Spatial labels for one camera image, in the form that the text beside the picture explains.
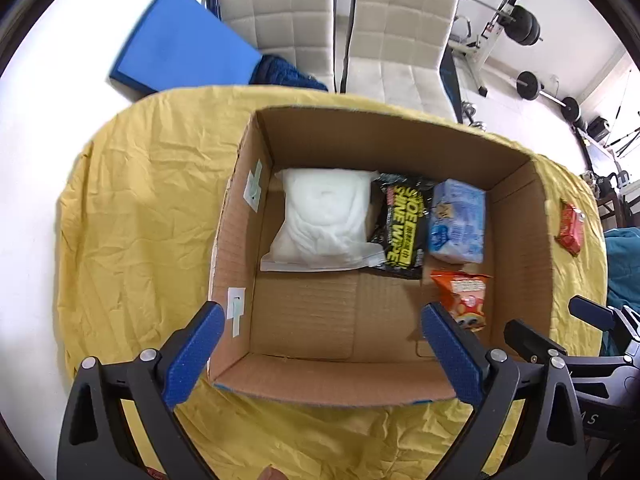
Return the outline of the light blue tissue pack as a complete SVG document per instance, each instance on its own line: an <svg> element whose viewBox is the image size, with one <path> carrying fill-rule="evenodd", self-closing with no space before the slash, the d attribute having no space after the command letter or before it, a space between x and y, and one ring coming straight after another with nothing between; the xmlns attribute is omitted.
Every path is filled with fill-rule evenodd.
<svg viewBox="0 0 640 480"><path fill-rule="evenodd" d="M480 264L484 260L486 193L448 179L434 187L428 224L430 254L446 263Z"/></svg>

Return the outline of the black shoe wipe pack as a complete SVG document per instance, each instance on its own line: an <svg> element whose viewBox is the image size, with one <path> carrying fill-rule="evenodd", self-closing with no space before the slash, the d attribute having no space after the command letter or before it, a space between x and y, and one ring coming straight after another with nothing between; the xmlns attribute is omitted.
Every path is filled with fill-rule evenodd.
<svg viewBox="0 0 640 480"><path fill-rule="evenodd" d="M374 183L383 200L370 241L384 252L374 268L396 278L420 280L435 183L406 174L379 174Z"/></svg>

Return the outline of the white soft pouch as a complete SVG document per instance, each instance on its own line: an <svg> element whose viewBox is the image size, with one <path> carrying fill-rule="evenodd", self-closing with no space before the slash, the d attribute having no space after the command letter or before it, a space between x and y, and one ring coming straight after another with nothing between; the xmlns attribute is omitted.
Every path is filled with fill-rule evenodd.
<svg viewBox="0 0 640 480"><path fill-rule="evenodd" d="M374 268L383 248L367 237L376 171L288 168L277 173L284 220L262 272L337 272Z"/></svg>

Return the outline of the right beige padded chair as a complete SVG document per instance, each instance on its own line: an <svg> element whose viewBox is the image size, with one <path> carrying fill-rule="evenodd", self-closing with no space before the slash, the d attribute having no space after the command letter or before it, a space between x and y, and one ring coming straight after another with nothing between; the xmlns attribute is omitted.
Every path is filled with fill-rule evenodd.
<svg viewBox="0 0 640 480"><path fill-rule="evenodd" d="M352 0L341 92L457 119L440 76L460 0Z"/></svg>

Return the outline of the small black speaker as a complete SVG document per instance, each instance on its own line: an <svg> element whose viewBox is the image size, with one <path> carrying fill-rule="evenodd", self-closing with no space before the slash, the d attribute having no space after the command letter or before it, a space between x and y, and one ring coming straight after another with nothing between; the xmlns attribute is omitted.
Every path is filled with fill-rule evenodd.
<svg viewBox="0 0 640 480"><path fill-rule="evenodd" d="M610 134L610 125L605 118L598 116L588 124L587 134L594 142L601 142Z"/></svg>

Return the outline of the yellow tablecloth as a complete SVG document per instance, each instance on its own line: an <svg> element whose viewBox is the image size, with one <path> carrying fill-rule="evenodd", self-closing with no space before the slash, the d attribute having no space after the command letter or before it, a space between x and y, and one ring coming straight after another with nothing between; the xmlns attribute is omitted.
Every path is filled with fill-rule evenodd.
<svg viewBox="0 0 640 480"><path fill-rule="evenodd" d="M55 305L70 372L90 354L107 363L134 358L213 300L213 244L247 124L258 110L291 106L450 122L356 96L282 88L178 89L131 105L88 143L60 198ZM546 192L555 288L544 334L570 353L594 356L599 332L568 310L573 296L606 296L603 232L590 189L556 162L480 134L533 157ZM555 240L562 200L585 216L577 257ZM469 411L454 394L384 406L285 402L219 388L206 374L177 415L225 479L251 479L268 465L293 479L422 479Z"/></svg>

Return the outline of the left beige padded chair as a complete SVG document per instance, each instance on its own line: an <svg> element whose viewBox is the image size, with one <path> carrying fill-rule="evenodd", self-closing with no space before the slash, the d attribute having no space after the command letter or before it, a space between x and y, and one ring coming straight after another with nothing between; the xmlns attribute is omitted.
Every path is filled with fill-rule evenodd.
<svg viewBox="0 0 640 480"><path fill-rule="evenodd" d="M218 0L220 19L262 54L335 90L336 0Z"/></svg>

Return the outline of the beige padded chair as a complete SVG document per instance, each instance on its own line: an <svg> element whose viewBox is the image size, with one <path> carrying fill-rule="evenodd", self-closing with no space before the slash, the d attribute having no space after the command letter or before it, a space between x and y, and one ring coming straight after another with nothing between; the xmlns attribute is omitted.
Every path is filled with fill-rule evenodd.
<svg viewBox="0 0 640 480"><path fill-rule="evenodd" d="M352 0L341 92L457 119L440 76L460 0Z"/></svg>
<svg viewBox="0 0 640 480"><path fill-rule="evenodd" d="M218 0L220 19L262 54L335 90L336 0Z"/></svg>

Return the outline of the white barbell rack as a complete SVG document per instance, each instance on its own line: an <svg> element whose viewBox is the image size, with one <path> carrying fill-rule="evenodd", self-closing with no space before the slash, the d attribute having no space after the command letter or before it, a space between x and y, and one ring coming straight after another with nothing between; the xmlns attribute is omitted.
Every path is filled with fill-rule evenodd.
<svg viewBox="0 0 640 480"><path fill-rule="evenodd" d="M477 93L486 98L488 89L480 71L494 50L499 36L504 32L503 25L514 21L512 12L518 0L502 0L498 6L490 6L482 0L469 1L484 6L494 14L477 35L471 36L465 41L450 39L449 47L462 55L463 61L471 73Z"/></svg>

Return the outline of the open cardboard box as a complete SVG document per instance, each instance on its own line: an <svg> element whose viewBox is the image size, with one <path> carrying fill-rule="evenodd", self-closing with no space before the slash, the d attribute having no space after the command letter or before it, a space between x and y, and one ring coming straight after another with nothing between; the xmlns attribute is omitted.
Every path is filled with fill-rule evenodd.
<svg viewBox="0 0 640 480"><path fill-rule="evenodd" d="M450 122L326 107L270 107L250 118L214 239L209 296L226 325L209 358L219 388L285 402L384 406L445 400L454 392L421 333L422 308L438 297L425 257L416 278L382 269L382 247L322 250L310 266L292 256L273 267L285 218L279 174L324 168L456 180L485 194L486 325L502 346L519 318L551 328L551 231L533 157Z"/></svg>

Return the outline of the chrome dumbbell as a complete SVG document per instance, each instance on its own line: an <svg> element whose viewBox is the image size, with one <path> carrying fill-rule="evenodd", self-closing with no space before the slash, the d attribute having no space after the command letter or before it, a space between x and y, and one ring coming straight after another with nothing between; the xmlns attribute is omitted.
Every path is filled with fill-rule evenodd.
<svg viewBox="0 0 640 480"><path fill-rule="evenodd" d="M485 130L484 122L482 122L481 120L475 119L476 108L473 103L468 101L463 101L461 103L461 110L462 110L463 117L469 123L470 127L477 128L482 131Z"/></svg>

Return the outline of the red snack packet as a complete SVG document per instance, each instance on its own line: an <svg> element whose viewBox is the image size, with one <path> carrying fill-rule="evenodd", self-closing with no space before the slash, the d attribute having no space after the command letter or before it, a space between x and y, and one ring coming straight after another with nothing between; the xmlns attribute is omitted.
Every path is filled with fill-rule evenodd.
<svg viewBox="0 0 640 480"><path fill-rule="evenodd" d="M585 216L573 204L562 200L559 233L555 240L573 257L582 251Z"/></svg>

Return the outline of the short barbell on floor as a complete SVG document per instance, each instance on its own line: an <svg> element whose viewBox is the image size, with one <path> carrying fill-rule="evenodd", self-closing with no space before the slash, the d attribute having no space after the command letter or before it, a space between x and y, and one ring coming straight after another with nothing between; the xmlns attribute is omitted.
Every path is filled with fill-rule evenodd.
<svg viewBox="0 0 640 480"><path fill-rule="evenodd" d="M582 118L582 109L575 98L566 96L563 99L559 99L556 96L552 96L552 94L544 90L544 85L538 77L528 70L518 74L518 78L516 78L515 81L515 88L523 100L535 101L542 96L544 99L555 103L560 108L563 118L570 124L574 124Z"/></svg>

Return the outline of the black blue weight bench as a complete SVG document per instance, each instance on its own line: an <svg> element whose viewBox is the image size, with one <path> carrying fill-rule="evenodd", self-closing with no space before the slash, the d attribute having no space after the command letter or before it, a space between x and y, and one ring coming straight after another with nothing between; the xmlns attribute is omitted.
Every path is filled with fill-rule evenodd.
<svg viewBox="0 0 640 480"><path fill-rule="evenodd" d="M454 114L456 115L459 124L463 122L462 114L462 99L460 93L460 84L454 64L454 55L450 47L446 47L444 55L442 56L442 62L439 67L439 75L442 84L444 85L448 99L454 108Z"/></svg>

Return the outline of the dark blue knitted cloth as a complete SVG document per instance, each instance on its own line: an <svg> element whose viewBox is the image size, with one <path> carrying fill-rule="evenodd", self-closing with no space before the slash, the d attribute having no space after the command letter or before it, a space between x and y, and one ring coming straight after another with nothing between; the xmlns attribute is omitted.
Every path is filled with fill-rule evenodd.
<svg viewBox="0 0 640 480"><path fill-rule="evenodd" d="M264 54L260 58L250 76L250 84L328 91L321 81L304 74L285 58L273 54Z"/></svg>

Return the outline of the long barbell with plates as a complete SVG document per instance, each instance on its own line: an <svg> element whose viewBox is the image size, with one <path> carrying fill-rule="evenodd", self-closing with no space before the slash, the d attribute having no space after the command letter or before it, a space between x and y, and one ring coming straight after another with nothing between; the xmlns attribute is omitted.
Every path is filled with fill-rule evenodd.
<svg viewBox="0 0 640 480"><path fill-rule="evenodd" d="M491 6L483 0L469 0L494 12L494 16L486 23L484 29L472 39L471 21L467 20L466 37L454 41L463 47L479 49L484 42L502 32L520 46L530 47L541 41L541 27L536 16L518 4L518 0L502 0L498 6Z"/></svg>

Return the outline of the orange snack packet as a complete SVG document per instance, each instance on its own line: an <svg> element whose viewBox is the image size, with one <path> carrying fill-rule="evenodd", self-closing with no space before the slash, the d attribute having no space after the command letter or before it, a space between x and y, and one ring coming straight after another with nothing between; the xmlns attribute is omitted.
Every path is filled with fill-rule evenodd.
<svg viewBox="0 0 640 480"><path fill-rule="evenodd" d="M432 271L439 302L461 328L477 332L486 325L484 311L490 276L462 271Z"/></svg>

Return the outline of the blue foam mat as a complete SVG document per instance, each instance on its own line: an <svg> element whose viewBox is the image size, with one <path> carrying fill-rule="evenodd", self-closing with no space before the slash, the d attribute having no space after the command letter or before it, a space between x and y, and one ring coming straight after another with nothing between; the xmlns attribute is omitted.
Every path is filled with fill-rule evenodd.
<svg viewBox="0 0 640 480"><path fill-rule="evenodd" d="M245 86L261 58L196 0L153 0L122 46L110 77L143 94Z"/></svg>

